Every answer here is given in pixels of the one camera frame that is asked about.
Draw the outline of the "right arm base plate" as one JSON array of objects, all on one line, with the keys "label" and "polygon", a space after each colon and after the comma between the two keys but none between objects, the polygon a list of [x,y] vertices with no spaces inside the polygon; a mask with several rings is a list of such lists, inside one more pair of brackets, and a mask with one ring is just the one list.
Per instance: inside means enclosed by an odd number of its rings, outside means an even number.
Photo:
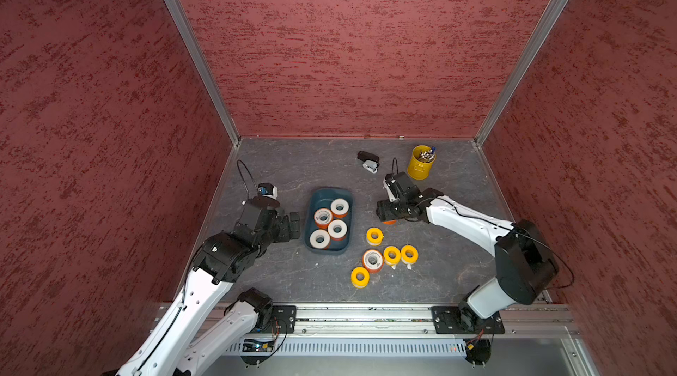
[{"label": "right arm base plate", "polygon": [[504,335],[505,328],[499,312],[481,318],[469,307],[431,307],[432,321],[437,335]]}]

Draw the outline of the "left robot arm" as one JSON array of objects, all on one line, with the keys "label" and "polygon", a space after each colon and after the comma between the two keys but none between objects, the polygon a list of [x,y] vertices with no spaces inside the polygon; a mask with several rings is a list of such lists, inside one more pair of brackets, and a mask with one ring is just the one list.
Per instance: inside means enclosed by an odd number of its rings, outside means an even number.
[{"label": "left robot arm", "polygon": [[250,332],[280,333],[272,299],[257,289],[239,295],[204,334],[200,328],[243,272],[273,243],[300,238],[301,220],[266,195],[245,201],[232,231],[209,237],[195,253],[183,288],[118,375],[202,375]]}]

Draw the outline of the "teal storage box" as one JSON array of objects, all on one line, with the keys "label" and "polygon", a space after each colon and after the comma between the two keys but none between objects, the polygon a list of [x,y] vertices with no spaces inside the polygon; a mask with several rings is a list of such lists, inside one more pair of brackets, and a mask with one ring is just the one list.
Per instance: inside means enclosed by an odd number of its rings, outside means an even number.
[{"label": "teal storage box", "polygon": [[320,188],[310,197],[303,241],[316,254],[340,255],[349,246],[354,198],[345,189]]}]

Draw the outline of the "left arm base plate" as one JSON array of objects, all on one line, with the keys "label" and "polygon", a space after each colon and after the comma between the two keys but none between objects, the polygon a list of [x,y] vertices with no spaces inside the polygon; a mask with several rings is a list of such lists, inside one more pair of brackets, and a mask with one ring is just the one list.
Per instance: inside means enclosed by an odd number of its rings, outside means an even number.
[{"label": "left arm base plate", "polygon": [[296,305],[273,304],[271,310],[266,314],[266,321],[262,331],[269,335],[278,335],[278,333],[294,333],[297,319]]}]

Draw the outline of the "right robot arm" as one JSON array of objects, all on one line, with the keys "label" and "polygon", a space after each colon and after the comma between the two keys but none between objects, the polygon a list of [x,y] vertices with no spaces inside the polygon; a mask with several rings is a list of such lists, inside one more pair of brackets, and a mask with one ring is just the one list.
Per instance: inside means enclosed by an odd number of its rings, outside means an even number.
[{"label": "right robot arm", "polygon": [[377,203],[383,222],[407,220],[442,227],[478,245],[495,259],[495,277],[458,304],[459,319],[475,330],[511,305],[531,305],[559,273],[554,252],[527,220],[493,218],[433,188],[419,189],[400,172],[384,178],[386,200]]}]

